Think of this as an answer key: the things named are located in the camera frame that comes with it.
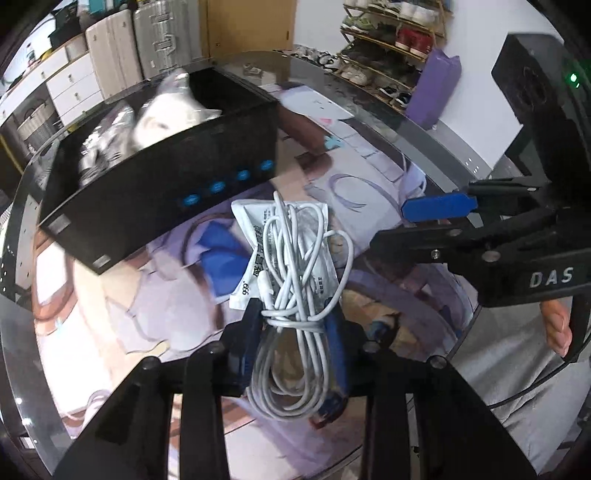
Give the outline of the person right hand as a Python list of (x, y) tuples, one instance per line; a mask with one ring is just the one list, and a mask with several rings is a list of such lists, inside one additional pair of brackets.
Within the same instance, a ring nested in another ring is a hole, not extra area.
[(571, 346), (573, 334), (570, 329), (570, 314), (559, 300), (548, 300), (540, 304), (548, 346), (564, 358)]

